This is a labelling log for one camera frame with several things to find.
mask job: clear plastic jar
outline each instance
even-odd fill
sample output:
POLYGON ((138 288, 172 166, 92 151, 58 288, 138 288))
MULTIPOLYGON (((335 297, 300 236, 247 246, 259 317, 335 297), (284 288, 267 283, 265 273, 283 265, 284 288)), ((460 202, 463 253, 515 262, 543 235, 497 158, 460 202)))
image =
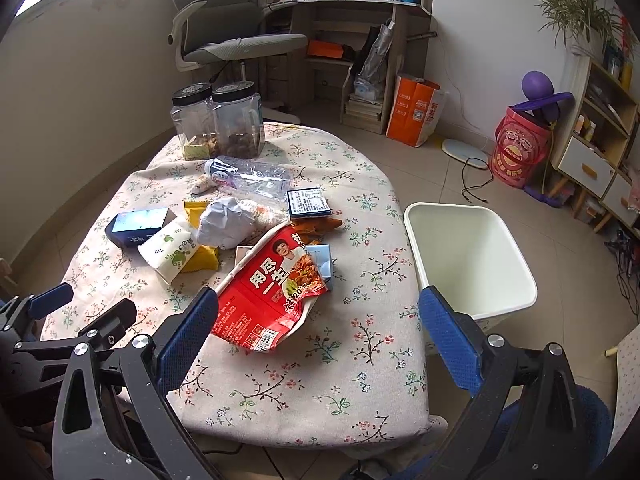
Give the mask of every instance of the clear plastic jar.
POLYGON ((214 116, 220 151, 236 158, 256 158, 264 146, 262 102, 252 81, 215 89, 214 116))
POLYGON ((172 96, 171 118, 178 133, 184 160, 207 160, 220 154, 216 134, 211 85, 196 83, 172 96))

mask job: blue gripper pad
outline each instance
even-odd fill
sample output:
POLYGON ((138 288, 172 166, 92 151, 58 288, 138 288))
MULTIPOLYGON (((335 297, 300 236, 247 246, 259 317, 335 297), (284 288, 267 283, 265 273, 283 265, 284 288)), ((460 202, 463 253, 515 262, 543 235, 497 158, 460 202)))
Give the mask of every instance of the blue gripper pad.
POLYGON ((482 386, 481 359, 450 310, 430 288, 425 288, 420 293, 418 311, 456 386, 475 397, 482 386))
POLYGON ((174 335, 158 354, 156 387, 161 397, 180 388, 218 318, 218 295, 207 288, 196 298, 174 335))
POLYGON ((42 319, 52 312, 65 306, 74 298, 74 290, 68 283, 60 283, 60 285, 50 288, 47 292, 43 292, 31 300, 28 314, 31 319, 42 319))

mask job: metal screw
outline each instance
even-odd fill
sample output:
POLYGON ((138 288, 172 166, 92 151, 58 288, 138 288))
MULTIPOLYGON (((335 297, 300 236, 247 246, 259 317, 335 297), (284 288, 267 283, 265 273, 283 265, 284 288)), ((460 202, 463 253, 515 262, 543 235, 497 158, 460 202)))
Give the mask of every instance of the metal screw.
POLYGON ((558 343, 551 343, 549 345, 549 351, 553 355, 562 355, 562 347, 558 343))
POLYGON ((149 336, 148 335, 137 335, 133 338, 133 346, 134 348, 144 348, 149 344, 149 336))
POLYGON ((491 334, 486 340, 489 342, 489 345, 494 348, 504 346, 504 338, 501 335, 491 334))
POLYGON ((78 343, 74 348, 74 354, 82 355, 89 349, 89 345, 87 343, 78 343))

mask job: potted plant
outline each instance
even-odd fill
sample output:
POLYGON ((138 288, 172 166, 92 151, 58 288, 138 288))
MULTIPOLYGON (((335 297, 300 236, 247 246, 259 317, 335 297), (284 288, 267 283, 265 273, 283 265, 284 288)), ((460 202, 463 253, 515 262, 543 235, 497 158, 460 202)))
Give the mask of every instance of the potted plant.
POLYGON ((562 34, 564 46, 572 52, 588 54, 602 62, 604 45, 618 44, 622 32, 620 17, 601 7, 596 0, 537 0, 546 18, 543 28, 562 34))

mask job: tile floor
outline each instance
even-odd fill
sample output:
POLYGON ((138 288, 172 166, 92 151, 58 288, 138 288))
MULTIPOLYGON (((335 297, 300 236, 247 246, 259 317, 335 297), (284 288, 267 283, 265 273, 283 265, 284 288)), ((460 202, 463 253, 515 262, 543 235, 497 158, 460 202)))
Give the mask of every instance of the tile floor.
MULTIPOLYGON (((306 124, 338 135, 375 162, 389 177, 402 208, 412 202, 460 203, 462 164, 442 153, 436 143, 410 148, 362 130, 341 126, 337 112, 311 107, 301 113, 306 124)), ((139 168, 146 167, 141 162, 139 168)), ((487 172, 467 168, 468 185, 486 180, 487 172)), ((41 250, 23 274, 20 285, 38 293, 60 282, 73 254, 98 213, 113 196, 123 178, 86 209, 78 213, 41 250)), ((506 222, 522 250, 538 285, 536 304, 497 326, 517 346, 542 348, 549 341, 563 345, 577 383, 590 387, 613 409, 616 391, 615 360, 604 350, 615 346, 635 327, 634 317, 616 283, 616 264, 603 238, 571 218, 524 192, 494 181, 476 194, 488 201, 506 222)), ((430 410, 453 426, 466 394, 450 380, 439 357, 428 362, 430 410)), ((199 439, 203 449, 233 449, 234 443, 199 439)), ((334 450, 293 451, 273 449, 271 455, 287 480, 335 479, 353 463, 334 450)), ((235 456, 210 455, 229 480, 274 478, 273 467, 258 447, 245 446, 235 456)))

